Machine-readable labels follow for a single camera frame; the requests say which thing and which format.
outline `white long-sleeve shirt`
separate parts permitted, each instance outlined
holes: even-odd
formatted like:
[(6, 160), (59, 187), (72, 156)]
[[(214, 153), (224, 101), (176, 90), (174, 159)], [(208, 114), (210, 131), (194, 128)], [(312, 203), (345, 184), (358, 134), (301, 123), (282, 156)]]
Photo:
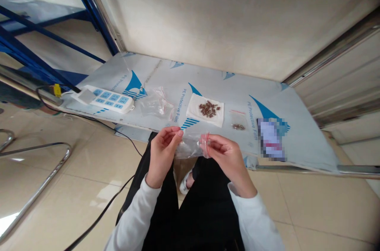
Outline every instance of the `white long-sleeve shirt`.
[[(260, 195), (257, 194), (254, 198), (249, 199), (241, 198), (232, 183), (228, 184), (228, 189), (239, 217), (241, 238), (245, 249), (253, 251), (285, 250), (281, 236), (269, 217)], [(112, 232), (104, 251), (135, 251), (143, 248), (150, 218), (153, 215), (160, 191), (161, 188), (149, 187), (144, 178), (132, 203)]]

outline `black cable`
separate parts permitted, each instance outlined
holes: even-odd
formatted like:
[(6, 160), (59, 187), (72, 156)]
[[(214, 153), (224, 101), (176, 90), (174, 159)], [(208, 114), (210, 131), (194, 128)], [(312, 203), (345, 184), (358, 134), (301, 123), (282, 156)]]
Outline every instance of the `black cable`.
[[(73, 116), (78, 116), (78, 117), (81, 117), (81, 118), (85, 118), (87, 120), (91, 120), (91, 121), (95, 121), (95, 122), (98, 122), (98, 123), (101, 123), (102, 125), (112, 129), (113, 131), (115, 132), (118, 132), (116, 129), (102, 123), (101, 121), (95, 119), (95, 118), (88, 118), (88, 117), (85, 117), (85, 116), (81, 116), (81, 115), (78, 115), (78, 114), (72, 114), (72, 113), (69, 113), (69, 112), (63, 112), (61, 110), (56, 110), (50, 106), (48, 106), (42, 99), (41, 95), (40, 95), (40, 92), (39, 90), (41, 90), (42, 88), (44, 87), (49, 87), (49, 86), (52, 86), (52, 85), (44, 85), (44, 86), (40, 86), (40, 87), (37, 87), (36, 88), (36, 94), (38, 96), (38, 98), (40, 99), (40, 101), (42, 102), (42, 104), (44, 106), (46, 106), (48, 109), (50, 110), (53, 110), (53, 111), (56, 111), (56, 112), (61, 112), (61, 113), (66, 113), (66, 114), (69, 114), (69, 115), (73, 115)], [(134, 142), (132, 141), (132, 139), (130, 139), (128, 136), (126, 136), (125, 134), (121, 133), (121, 132), (118, 132), (120, 133), (121, 135), (124, 135), (126, 138), (128, 138), (134, 148), (136, 149), (137, 153), (142, 157), (141, 153), (139, 152), (139, 150), (137, 149), (136, 145), (134, 144)], [(94, 227), (98, 224), (98, 222), (102, 219), (103, 215), (106, 213), (107, 209), (110, 207), (111, 203), (113, 202), (113, 200), (122, 192), (122, 190), (126, 187), (126, 185), (133, 179), (135, 175), (133, 175), (123, 186), (122, 188), (112, 197), (112, 199), (108, 202), (107, 206), (104, 208), (104, 210), (102, 211), (102, 213), (98, 216), (98, 218), (94, 221), (94, 223), (81, 235), (79, 236), (73, 243), (71, 243), (71, 245), (69, 247), (67, 247), (65, 249), (65, 251), (72, 251), (80, 242), (82, 242), (82, 240), (91, 232), (91, 230), (94, 229)]]
[(136, 147), (136, 145), (134, 144), (133, 140), (130, 139), (128, 136), (126, 136), (124, 133), (121, 133), (121, 132), (117, 131), (116, 129), (114, 129), (114, 128), (112, 128), (112, 127), (110, 127), (110, 126), (108, 126), (108, 125), (102, 123), (101, 121), (99, 121), (99, 120), (97, 120), (97, 119), (95, 119), (95, 118), (85, 117), (85, 116), (81, 116), (81, 115), (78, 115), (78, 114), (72, 114), (72, 113), (69, 113), (69, 112), (63, 112), (63, 111), (61, 111), (61, 110), (56, 110), (56, 109), (54, 109), (54, 108), (48, 106), (48, 105), (43, 101), (43, 99), (42, 99), (42, 97), (41, 97), (41, 95), (40, 95), (40, 92), (39, 92), (39, 90), (41, 90), (41, 89), (44, 88), (44, 87), (48, 87), (48, 86), (52, 86), (52, 85), (44, 85), (44, 86), (40, 86), (40, 87), (37, 87), (37, 88), (36, 88), (36, 94), (37, 94), (38, 98), (40, 99), (40, 101), (42, 102), (42, 104), (43, 104), (44, 106), (46, 106), (48, 109), (53, 110), (53, 111), (56, 111), (56, 112), (61, 112), (61, 113), (65, 113), (65, 114), (69, 114), (69, 115), (73, 115), (73, 116), (78, 116), (78, 117), (81, 117), (81, 118), (85, 118), (85, 119), (87, 119), (87, 120), (91, 120), (91, 121), (94, 121), (94, 122), (98, 122), (98, 123), (104, 125), (105, 127), (108, 127), (108, 128), (110, 128), (110, 129), (112, 129), (114, 132), (120, 133), (121, 135), (125, 136), (126, 138), (128, 138), (128, 139), (132, 142), (133, 147), (136, 149), (137, 153), (142, 157), (142, 154), (141, 154), (141, 153), (139, 152), (139, 150), (137, 149), (137, 147)]
[(71, 245), (69, 247), (67, 247), (65, 249), (65, 251), (71, 251), (73, 250), (90, 232), (91, 230), (93, 230), (93, 228), (98, 224), (98, 222), (101, 220), (101, 218), (103, 217), (103, 215), (106, 213), (107, 209), (109, 208), (109, 206), (111, 205), (111, 203), (113, 202), (113, 200), (122, 192), (122, 190), (125, 188), (125, 186), (129, 183), (130, 180), (133, 179), (135, 175), (133, 175), (125, 184), (124, 186), (120, 189), (120, 191), (118, 191), (114, 196), (113, 198), (109, 201), (109, 203), (107, 204), (107, 206), (104, 208), (104, 210), (102, 211), (102, 213), (98, 216), (98, 218), (95, 220), (95, 222), (81, 235), (77, 238), (77, 240), (75, 240), (73, 243), (71, 243)]

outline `black pants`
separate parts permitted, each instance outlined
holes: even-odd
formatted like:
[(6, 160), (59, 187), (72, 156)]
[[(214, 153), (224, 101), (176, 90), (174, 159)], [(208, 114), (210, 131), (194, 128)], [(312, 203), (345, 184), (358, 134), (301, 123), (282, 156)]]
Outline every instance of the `black pants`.
[[(148, 172), (150, 142), (156, 135), (149, 137), (117, 222)], [(198, 158), (193, 178), (195, 182), (179, 209), (171, 166), (157, 198), (143, 250), (244, 250), (238, 215), (227, 188), (229, 179), (215, 160), (204, 157)]]

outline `small plastic bag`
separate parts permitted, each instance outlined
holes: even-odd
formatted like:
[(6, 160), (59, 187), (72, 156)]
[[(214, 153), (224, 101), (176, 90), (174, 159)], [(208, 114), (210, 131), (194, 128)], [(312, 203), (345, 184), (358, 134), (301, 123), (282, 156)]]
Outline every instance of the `small plastic bag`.
[(173, 117), (174, 104), (167, 101), (162, 87), (146, 91), (147, 96), (137, 101), (143, 116), (153, 115), (170, 121)]
[(235, 130), (246, 130), (247, 119), (245, 113), (238, 112), (237, 110), (230, 110), (231, 126)]
[(210, 158), (207, 149), (201, 148), (210, 146), (209, 133), (200, 135), (199, 133), (185, 133), (182, 137), (181, 143), (178, 145), (175, 151), (176, 159), (188, 159), (192, 157), (203, 156)]

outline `tile floor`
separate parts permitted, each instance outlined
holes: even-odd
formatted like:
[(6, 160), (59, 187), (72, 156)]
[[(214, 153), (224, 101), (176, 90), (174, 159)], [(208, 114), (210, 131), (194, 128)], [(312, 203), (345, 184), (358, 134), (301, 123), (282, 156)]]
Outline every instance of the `tile floor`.
[[(0, 104), (0, 128), (18, 137), (10, 150), (65, 141), (74, 151), (0, 251), (63, 250), (100, 214), (140, 156), (131, 143), (79, 119), (47, 118)], [(136, 142), (143, 152), (146, 144)], [(350, 161), (338, 146), (341, 161)], [(16, 213), (62, 158), (63, 148), (0, 160), (1, 218)], [(288, 251), (369, 251), (380, 230), (380, 199), (361, 179), (250, 171)], [(102, 250), (126, 188), (76, 250)]]

